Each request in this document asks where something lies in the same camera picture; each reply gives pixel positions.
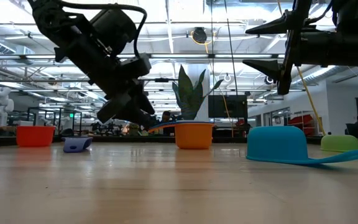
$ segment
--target orange bowl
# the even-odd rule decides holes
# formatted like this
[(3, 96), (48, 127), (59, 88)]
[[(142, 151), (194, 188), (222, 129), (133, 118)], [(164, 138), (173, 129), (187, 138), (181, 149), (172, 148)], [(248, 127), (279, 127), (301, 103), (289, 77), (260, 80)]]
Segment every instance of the orange bowl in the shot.
[(213, 123), (177, 123), (175, 142), (181, 149), (209, 149)]
[(53, 141), (55, 127), (52, 126), (18, 126), (16, 143), (20, 147), (45, 147)]

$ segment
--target desk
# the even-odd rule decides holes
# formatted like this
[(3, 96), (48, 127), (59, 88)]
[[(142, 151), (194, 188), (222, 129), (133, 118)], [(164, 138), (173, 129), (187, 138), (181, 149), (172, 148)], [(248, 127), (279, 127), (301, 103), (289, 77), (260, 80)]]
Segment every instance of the desk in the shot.
[[(358, 223), (358, 161), (249, 161), (245, 144), (91, 147), (0, 147), (0, 223)], [(309, 146), (313, 158), (335, 154)]]

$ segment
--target black cable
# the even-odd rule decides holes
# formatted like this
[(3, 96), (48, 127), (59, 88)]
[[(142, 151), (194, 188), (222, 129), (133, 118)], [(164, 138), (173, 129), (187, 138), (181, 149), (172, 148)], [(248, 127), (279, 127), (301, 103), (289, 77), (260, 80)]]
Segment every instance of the black cable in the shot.
[[(214, 54), (214, 31), (213, 31), (213, 26), (214, 26), (214, 20), (213, 20), (213, 0), (211, 0), (211, 35), (212, 35), (212, 42), (211, 42), (211, 44), (212, 44), (212, 54)], [(215, 57), (213, 57), (212, 58), (212, 66), (211, 66), (211, 68), (212, 68), (212, 77), (213, 77), (213, 79), (212, 79), (212, 83), (213, 83), (213, 86), (215, 86), (215, 61), (214, 61), (214, 59), (215, 59)], [(216, 111), (215, 110), (215, 91), (213, 91), (212, 92), (212, 95), (214, 96), (214, 99), (213, 99), (213, 105), (212, 105), (212, 107), (214, 108), (214, 111)]]
[[(226, 0), (224, 0), (224, 8), (226, 10), (226, 16), (228, 15), (227, 13), (227, 3)], [(234, 73), (234, 84), (236, 85), (236, 113), (237, 113), (237, 121), (240, 120), (239, 117), (239, 110), (238, 110), (238, 104), (239, 104), (239, 92), (237, 89), (237, 78), (236, 78), (236, 68), (234, 66), (234, 56), (233, 56), (233, 46), (231, 44), (231, 32), (230, 32), (230, 25), (229, 25), (229, 17), (226, 17), (227, 20), (227, 29), (229, 31), (229, 42), (230, 42), (230, 52), (231, 52), (231, 61), (232, 61), (232, 65), (233, 65), (233, 73)]]
[(100, 10), (102, 10), (102, 9), (120, 9), (120, 10), (130, 10), (130, 11), (136, 11), (136, 12), (143, 13), (143, 18), (137, 28), (136, 36), (134, 39), (135, 56), (139, 57), (139, 51), (137, 50), (137, 39), (139, 38), (140, 30), (142, 29), (142, 27), (147, 19), (146, 10), (142, 9), (141, 7), (130, 6), (130, 5), (125, 5), (125, 4), (77, 4), (77, 3), (70, 3), (70, 2), (65, 2), (65, 1), (61, 1), (60, 4), (63, 7), (70, 7), (73, 9), (96, 9), (96, 10), (97, 9), (100, 9)]
[(320, 19), (324, 18), (324, 16), (326, 16), (327, 12), (332, 8), (332, 6), (333, 6), (333, 0), (331, 0), (331, 2), (328, 4), (326, 10), (322, 13), (322, 15), (320, 15), (319, 17), (316, 17), (316, 18), (308, 19), (305, 22), (305, 24), (309, 25), (309, 24), (312, 24), (312, 23), (317, 22)]

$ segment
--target white robot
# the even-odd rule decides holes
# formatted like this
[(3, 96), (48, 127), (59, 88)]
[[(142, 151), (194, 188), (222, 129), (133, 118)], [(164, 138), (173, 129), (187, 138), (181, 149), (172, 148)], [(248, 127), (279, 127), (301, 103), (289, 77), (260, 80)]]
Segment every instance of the white robot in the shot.
[(7, 113), (14, 109), (14, 102), (9, 99), (11, 89), (8, 87), (0, 87), (0, 126), (6, 126)]
[[(70, 121), (71, 121), (71, 118), (69, 116), (61, 118), (60, 119), (60, 128), (62, 128), (62, 129), (71, 128), (73, 123)], [(58, 124), (59, 124), (59, 120), (57, 119), (55, 121), (55, 126), (58, 126)]]

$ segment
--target red bowl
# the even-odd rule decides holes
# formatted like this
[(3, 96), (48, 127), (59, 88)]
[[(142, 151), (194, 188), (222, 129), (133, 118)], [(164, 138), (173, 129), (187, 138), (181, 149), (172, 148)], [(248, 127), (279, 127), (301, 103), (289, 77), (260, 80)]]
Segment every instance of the red bowl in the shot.
[(16, 143), (20, 147), (45, 147), (53, 141), (55, 127), (52, 126), (18, 126)]

